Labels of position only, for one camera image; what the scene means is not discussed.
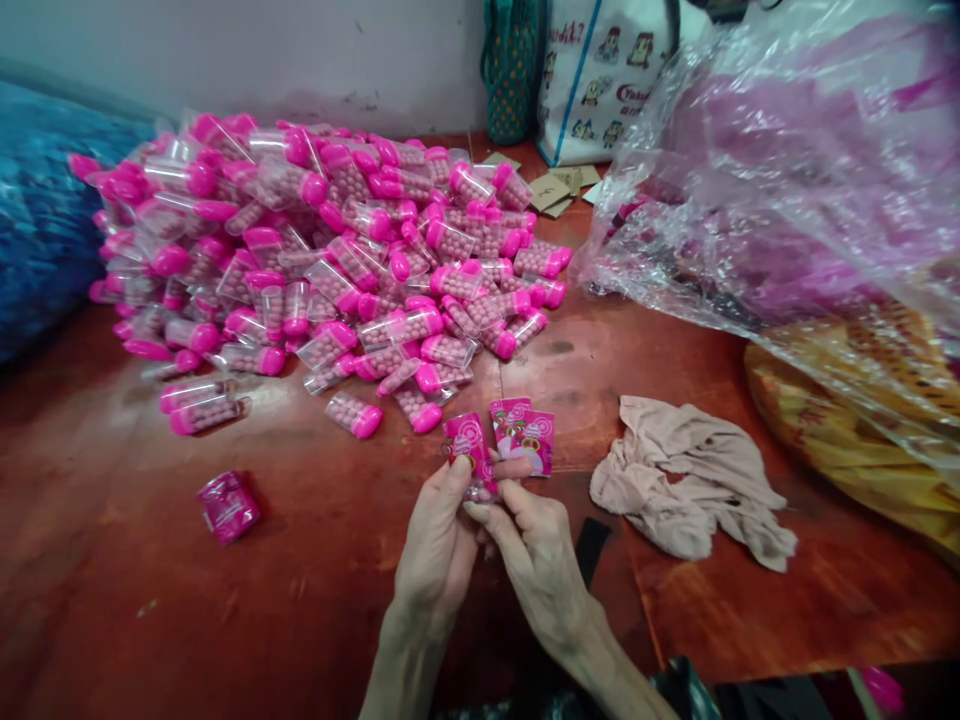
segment pink wrapper packet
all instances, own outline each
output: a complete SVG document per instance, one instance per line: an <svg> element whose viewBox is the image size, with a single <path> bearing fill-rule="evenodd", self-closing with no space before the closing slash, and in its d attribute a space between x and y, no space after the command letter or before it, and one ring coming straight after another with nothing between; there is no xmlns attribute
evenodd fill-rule
<svg viewBox="0 0 960 720"><path fill-rule="evenodd" d="M497 483L493 478L493 461L487 450L487 440L477 413L466 413L443 424L446 436L444 446L452 463L460 455L470 458L473 480L464 493L464 500L491 503L497 497Z"/></svg>
<svg viewBox="0 0 960 720"><path fill-rule="evenodd" d="M207 526L221 545L229 545L260 519L260 508L236 471L215 477L197 497Z"/></svg>
<svg viewBox="0 0 960 720"><path fill-rule="evenodd" d="M532 477L550 477L553 472L553 413L525 409L510 428L511 449L508 458L526 457L533 463Z"/></svg>
<svg viewBox="0 0 960 720"><path fill-rule="evenodd" d="M523 417L527 410L533 410L530 398L504 398L490 403L490 417L493 419L493 435L497 440L497 451L501 458L509 452L510 429Z"/></svg>

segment white wall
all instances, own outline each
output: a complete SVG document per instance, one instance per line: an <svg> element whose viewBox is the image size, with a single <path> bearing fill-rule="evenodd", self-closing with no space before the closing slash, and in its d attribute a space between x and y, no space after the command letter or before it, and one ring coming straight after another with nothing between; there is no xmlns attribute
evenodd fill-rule
<svg viewBox="0 0 960 720"><path fill-rule="evenodd" d="M485 127L483 36L480 0L24 0L0 77L127 114L463 132Z"/></svg>

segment green bag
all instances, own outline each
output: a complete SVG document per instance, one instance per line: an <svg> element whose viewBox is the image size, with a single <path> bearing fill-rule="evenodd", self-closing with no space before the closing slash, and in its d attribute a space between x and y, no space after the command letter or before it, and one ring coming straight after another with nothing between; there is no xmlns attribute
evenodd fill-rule
<svg viewBox="0 0 960 720"><path fill-rule="evenodd" d="M487 132L499 145L516 145L530 132L540 57L537 0L486 0L487 28L480 77L487 88Z"/></svg>

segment wooden table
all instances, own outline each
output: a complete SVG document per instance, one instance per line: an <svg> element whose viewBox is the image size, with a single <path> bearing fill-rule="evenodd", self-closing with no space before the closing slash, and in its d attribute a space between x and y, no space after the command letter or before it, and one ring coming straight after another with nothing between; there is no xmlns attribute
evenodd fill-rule
<svg viewBox="0 0 960 720"><path fill-rule="evenodd" d="M479 134L438 140L475 159L495 149ZM542 174L531 146L506 152ZM538 235L577 247L590 213L578 201ZM710 683L958 655L960 578L776 444L747 393L743 341L575 291L550 317L511 363L475 361L445 414L519 395L556 413L554 475L529 486L562 500L575 532L587 516L613 527L593 591L644 672L679 654ZM414 436L385 402L360 443L291 361L283 379L245 381L249 417L176 437L114 321L83 309L0 386L0 717L350 717L410 510L442 462L439 431ZM753 436L800 538L787 574L723 533L710 559L681 562L591 504L622 394L693 403ZM195 495L231 469L252 473L265 517L223 549ZM441 707L503 697L534 642L502 566L479 563L473 581Z"/></svg>

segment beige cloth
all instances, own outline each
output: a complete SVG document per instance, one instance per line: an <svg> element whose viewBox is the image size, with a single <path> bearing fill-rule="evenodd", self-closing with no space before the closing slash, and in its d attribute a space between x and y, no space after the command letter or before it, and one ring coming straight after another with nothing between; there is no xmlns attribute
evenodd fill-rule
<svg viewBox="0 0 960 720"><path fill-rule="evenodd" d="M770 489L749 435L693 405L675 408L628 395L620 398L620 418L626 435L613 441L590 481L597 505L625 515L654 544L685 560L710 556L719 522L761 565L786 572L797 536L771 512L787 501ZM666 472L686 477L671 484Z"/></svg>

